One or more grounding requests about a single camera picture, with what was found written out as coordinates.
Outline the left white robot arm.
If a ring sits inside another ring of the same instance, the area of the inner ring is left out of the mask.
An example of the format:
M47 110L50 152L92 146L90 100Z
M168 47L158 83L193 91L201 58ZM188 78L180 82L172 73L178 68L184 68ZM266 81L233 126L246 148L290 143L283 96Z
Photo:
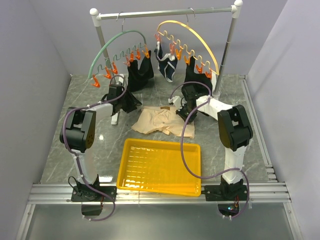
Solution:
M94 104L67 109L59 140L72 155L77 177L73 192L88 202L102 201L107 193L100 185L91 147L95 141L96 123L113 117L120 110L135 111L142 103L123 85L111 84L109 92Z

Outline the green arched clip hanger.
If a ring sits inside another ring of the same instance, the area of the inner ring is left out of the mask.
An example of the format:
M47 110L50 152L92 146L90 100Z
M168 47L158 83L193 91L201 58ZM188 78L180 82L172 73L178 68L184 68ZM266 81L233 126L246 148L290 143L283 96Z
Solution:
M142 38L142 41L138 44L133 45L132 47L121 50L120 53L114 54L113 57L110 57L108 54L108 47L112 43L116 42L120 37L128 34L138 34ZM118 61L123 60L123 64L128 70L128 66L130 66L130 63L133 60L137 60L138 67L140 67L144 57L150 58L151 60L151 54L151 50L149 50L148 48L147 39L141 31L135 29L123 30L111 37L106 43L101 46L101 49L90 65L87 78L89 80L92 80L91 84L94 83L92 75L96 75L97 78L98 75L102 75L105 79L111 80L113 76L120 73L117 66Z

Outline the orange clothespin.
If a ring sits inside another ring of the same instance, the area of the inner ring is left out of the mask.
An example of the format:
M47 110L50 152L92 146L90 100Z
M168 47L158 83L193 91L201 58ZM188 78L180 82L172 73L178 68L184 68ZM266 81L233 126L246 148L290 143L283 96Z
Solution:
M101 87L100 82L95 74L92 75L92 79L93 79L94 83L92 83L91 85L96 88L100 88Z

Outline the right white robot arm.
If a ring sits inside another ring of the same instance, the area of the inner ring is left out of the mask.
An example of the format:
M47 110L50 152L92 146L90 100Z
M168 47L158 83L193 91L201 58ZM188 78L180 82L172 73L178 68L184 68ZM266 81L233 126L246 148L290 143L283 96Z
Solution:
M220 177L220 185L211 195L221 201L232 201L244 195L249 197L249 181L243 171L245 151L253 138L253 130L243 105L229 105L212 97L211 89L203 84L204 93L197 92L196 81L184 82L180 85L186 100L178 110L185 118L181 136L189 122L197 112L217 120L219 139L225 149L224 170L209 176L210 179Z

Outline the beige boxer underwear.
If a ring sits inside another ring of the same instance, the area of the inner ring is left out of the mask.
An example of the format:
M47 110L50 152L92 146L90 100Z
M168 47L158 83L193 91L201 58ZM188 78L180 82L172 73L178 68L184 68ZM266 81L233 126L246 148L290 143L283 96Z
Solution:
M159 131L181 137L185 121L176 114L176 110L174 106L145 106L131 128L141 134Z

